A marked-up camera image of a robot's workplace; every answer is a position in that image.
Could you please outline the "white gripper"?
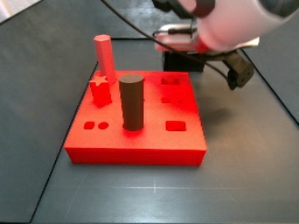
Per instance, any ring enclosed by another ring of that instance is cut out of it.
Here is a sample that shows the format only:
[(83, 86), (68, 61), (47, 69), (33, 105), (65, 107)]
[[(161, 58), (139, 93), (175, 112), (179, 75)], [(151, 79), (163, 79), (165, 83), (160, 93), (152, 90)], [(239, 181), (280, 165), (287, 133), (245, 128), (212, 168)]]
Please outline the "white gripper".
[(153, 33), (153, 39), (159, 43), (153, 44), (155, 50), (169, 52), (168, 47), (179, 52), (199, 53), (228, 53), (241, 47), (255, 47), (259, 44), (259, 38), (243, 42), (237, 45), (219, 48), (208, 45), (200, 38), (197, 29), (188, 24), (167, 24)]

